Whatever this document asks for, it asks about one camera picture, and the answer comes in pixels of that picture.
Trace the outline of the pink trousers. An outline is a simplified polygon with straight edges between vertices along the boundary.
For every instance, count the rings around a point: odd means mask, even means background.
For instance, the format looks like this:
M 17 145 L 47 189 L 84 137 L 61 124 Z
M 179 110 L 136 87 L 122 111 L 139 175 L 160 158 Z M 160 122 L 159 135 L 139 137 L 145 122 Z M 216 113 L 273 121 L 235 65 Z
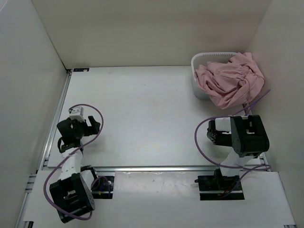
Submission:
M 220 109 L 250 103 L 265 83 L 250 52 L 237 53 L 226 63 L 199 65 L 194 77 L 198 88 Z

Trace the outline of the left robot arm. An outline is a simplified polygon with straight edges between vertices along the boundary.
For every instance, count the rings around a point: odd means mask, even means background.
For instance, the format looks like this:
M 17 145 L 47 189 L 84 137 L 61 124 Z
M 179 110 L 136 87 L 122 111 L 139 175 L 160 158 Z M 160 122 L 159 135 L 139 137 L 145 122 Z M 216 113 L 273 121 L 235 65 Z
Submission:
M 90 125 L 82 117 L 70 116 L 57 124 L 61 134 L 57 146 L 65 162 L 61 165 L 58 180 L 49 186 L 55 205 L 77 217 L 95 209 L 91 190 L 98 188 L 100 183 L 92 166 L 81 168 L 82 148 L 70 155 L 83 145 L 83 137 L 98 134 L 101 124 L 93 116 L 89 116 L 88 120 Z

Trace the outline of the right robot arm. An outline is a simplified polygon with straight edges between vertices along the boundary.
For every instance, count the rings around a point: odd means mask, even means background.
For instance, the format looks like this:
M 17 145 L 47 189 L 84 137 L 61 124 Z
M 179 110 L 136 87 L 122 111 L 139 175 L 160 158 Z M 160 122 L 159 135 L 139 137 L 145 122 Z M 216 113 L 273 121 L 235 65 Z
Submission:
M 207 137 L 217 146 L 230 147 L 228 157 L 220 164 L 213 178 L 214 186 L 226 189 L 231 180 L 251 159 L 267 152 L 270 142 L 259 115 L 232 116 L 210 120 Z

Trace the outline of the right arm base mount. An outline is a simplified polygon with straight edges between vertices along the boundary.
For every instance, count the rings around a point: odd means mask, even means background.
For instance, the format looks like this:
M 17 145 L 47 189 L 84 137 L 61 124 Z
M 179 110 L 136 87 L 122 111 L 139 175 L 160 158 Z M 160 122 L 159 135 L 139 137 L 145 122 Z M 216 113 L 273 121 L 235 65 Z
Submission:
M 245 199 L 239 176 L 198 176 L 194 182 L 198 184 L 201 201 Z

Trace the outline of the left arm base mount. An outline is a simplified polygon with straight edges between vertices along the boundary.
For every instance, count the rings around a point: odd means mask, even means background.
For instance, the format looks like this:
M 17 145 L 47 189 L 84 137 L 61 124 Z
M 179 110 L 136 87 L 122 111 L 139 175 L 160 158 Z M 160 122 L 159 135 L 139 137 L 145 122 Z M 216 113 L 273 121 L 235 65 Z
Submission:
M 114 194 L 114 175 L 98 176 L 91 184 L 94 199 L 112 199 Z

